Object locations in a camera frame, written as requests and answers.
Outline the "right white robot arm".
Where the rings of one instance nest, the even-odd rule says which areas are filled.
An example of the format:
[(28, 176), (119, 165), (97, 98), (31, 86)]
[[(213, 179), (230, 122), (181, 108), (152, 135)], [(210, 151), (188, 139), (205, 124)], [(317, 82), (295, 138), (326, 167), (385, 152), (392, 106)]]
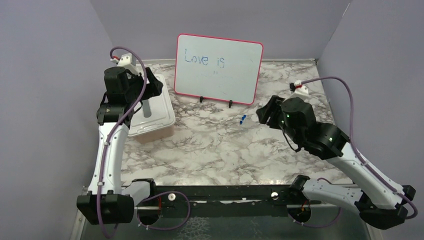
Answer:
[(288, 190), (289, 199), (300, 204), (321, 201), (349, 210), (367, 224), (387, 230), (410, 218), (406, 204), (414, 199), (416, 190), (400, 185), (354, 150), (350, 138), (331, 123), (319, 122), (313, 107), (299, 97), (273, 95), (256, 110), (258, 121), (280, 130), (298, 150), (328, 162), (342, 171), (356, 188), (341, 187), (306, 175), (298, 175)]

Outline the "white plastic bin lid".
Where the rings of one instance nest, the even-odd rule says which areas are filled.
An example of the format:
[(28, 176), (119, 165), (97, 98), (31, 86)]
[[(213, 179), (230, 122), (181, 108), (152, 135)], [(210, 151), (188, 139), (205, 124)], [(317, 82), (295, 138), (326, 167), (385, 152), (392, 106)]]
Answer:
[(155, 77), (163, 83), (162, 93), (136, 105), (137, 112), (131, 120), (129, 138), (134, 139), (135, 136), (169, 127), (176, 122), (166, 80), (162, 74), (156, 74)]

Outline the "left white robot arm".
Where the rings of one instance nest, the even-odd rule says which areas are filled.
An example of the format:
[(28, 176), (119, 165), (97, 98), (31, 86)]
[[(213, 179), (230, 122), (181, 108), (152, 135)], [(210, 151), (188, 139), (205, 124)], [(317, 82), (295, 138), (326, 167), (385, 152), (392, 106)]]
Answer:
[(133, 186), (123, 189), (120, 171), (136, 113), (133, 104), (160, 96), (164, 85), (149, 67), (142, 76), (122, 66), (106, 69), (104, 83), (106, 92), (96, 111), (99, 146), (95, 170), (87, 194), (76, 200), (78, 210), (92, 225), (130, 223), (137, 203), (149, 206), (157, 200), (152, 179), (136, 179)]

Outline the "pink plastic bin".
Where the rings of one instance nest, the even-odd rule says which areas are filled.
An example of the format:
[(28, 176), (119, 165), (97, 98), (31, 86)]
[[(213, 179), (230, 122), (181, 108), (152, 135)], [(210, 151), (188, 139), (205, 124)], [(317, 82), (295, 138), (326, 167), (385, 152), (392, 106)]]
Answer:
[(171, 125), (168, 127), (152, 130), (147, 133), (137, 135), (134, 137), (134, 139), (140, 144), (146, 144), (146, 143), (150, 143), (150, 142), (171, 137), (174, 135), (174, 133), (175, 133), (175, 126)]

